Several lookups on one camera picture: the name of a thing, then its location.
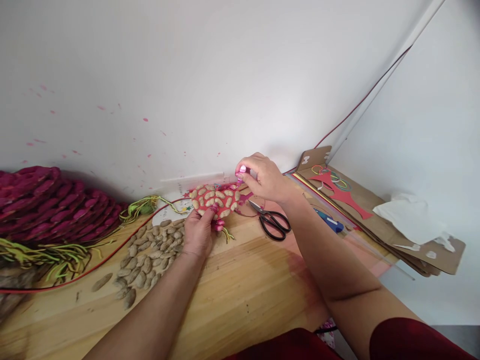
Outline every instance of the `scissor blade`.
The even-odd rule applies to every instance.
[[[265,211],[260,206],[258,206],[256,203],[254,203],[253,201],[248,200],[248,202],[250,203],[251,207],[254,208],[255,210],[257,210],[260,214],[265,213]]]

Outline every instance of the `scissors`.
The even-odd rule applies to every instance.
[[[266,211],[266,210],[262,209],[260,206],[258,206],[256,203],[254,203],[253,201],[248,200],[248,202],[250,203],[252,208],[254,208],[255,210],[257,210],[260,213],[260,224],[261,224],[261,227],[263,228],[263,230],[265,231],[265,233],[271,239],[273,239],[275,241],[285,240],[285,238],[287,237],[287,233],[292,231],[292,227],[290,226],[289,220],[279,212]],[[278,220],[274,217],[274,215],[277,215],[277,216],[281,217],[285,221],[285,223],[288,227],[284,227],[282,224],[280,224],[278,222]],[[282,234],[282,236],[273,235],[270,231],[267,230],[267,227],[265,226],[265,223],[269,223],[271,226],[273,226],[275,229],[277,229]]]

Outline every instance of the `black scissor handle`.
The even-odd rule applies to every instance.
[[[275,215],[278,215],[280,216],[283,220],[285,220],[286,224],[288,225],[288,227],[284,227],[282,224],[280,224],[277,219],[275,219],[275,217],[272,215],[272,214],[275,214]],[[275,240],[275,241],[283,241],[285,240],[285,238],[287,237],[287,233],[289,233],[292,228],[290,227],[290,223],[289,221],[287,220],[287,218],[285,216],[283,216],[281,213],[279,212],[276,212],[276,211],[268,211],[266,212],[265,214],[262,214],[260,215],[260,225],[261,227],[263,228],[263,230],[265,231],[265,233],[268,235],[268,237],[270,237],[272,240]],[[270,225],[272,225],[275,229],[277,229],[281,234],[282,236],[276,236],[276,235],[273,235],[268,229],[267,227],[265,226],[265,222],[269,223]]]

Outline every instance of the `hand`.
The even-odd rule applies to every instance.
[[[218,207],[212,206],[201,216],[197,210],[193,210],[185,220],[185,244],[183,253],[194,254],[206,259],[212,251],[212,226],[211,222],[218,211]]]
[[[249,172],[239,172],[242,165],[255,171],[257,179]],[[280,205],[296,194],[295,187],[282,175],[277,165],[259,152],[244,157],[236,166],[235,176],[242,179],[255,195]]]

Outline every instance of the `pile of peanuts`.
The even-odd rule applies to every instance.
[[[120,262],[120,270],[113,281],[120,288],[115,299],[124,299],[125,310],[134,304],[136,289],[151,289],[180,256],[185,237],[184,221],[164,220],[156,226],[150,221],[128,241],[128,255]],[[105,275],[95,283],[92,291],[100,289],[111,277],[111,273]]]

